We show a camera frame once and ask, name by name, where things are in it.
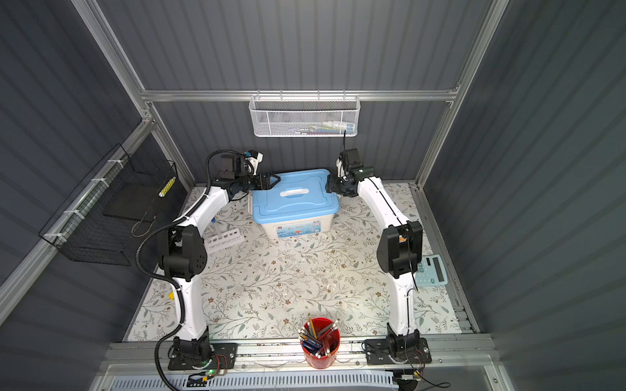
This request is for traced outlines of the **white plastic storage bin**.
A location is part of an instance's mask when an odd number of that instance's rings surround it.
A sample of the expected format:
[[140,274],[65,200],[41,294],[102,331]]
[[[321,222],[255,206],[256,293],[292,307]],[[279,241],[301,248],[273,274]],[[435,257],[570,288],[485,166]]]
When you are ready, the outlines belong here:
[[285,239],[329,231],[335,214],[340,210],[335,195],[305,194],[268,195],[254,192],[249,212],[270,239]]

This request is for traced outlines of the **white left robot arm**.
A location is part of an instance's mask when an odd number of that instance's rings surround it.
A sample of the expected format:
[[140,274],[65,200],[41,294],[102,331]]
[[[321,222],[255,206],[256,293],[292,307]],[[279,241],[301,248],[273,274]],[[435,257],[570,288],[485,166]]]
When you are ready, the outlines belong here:
[[178,324],[154,348],[156,370],[167,389],[177,387],[161,366],[160,349],[166,340],[172,340],[168,357],[175,363],[201,371],[212,363],[217,363],[219,371],[227,368],[228,360],[213,350],[202,310],[200,274],[208,262],[202,234],[222,208],[237,200],[237,194],[268,191],[280,182],[275,174],[259,173],[262,159],[263,154],[255,150],[210,153],[205,160],[204,192],[172,223],[146,234],[136,251],[140,272],[167,283],[174,295]]

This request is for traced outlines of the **blue plastic bin lid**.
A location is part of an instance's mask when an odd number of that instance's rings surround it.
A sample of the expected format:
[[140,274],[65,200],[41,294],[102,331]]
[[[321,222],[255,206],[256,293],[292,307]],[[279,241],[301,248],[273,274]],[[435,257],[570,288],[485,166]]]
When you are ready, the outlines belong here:
[[332,215],[340,210],[337,194],[326,191],[330,172],[310,169],[278,174],[272,189],[252,192],[252,214],[258,224],[284,223]]

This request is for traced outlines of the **white test tube rack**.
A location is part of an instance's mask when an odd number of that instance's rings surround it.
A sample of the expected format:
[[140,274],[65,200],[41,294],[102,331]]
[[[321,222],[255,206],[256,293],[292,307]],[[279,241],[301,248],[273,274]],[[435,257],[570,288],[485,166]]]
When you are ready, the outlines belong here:
[[245,240],[245,236],[239,229],[225,231],[219,235],[211,236],[209,239],[205,239],[205,251],[208,254],[216,253],[244,243]]

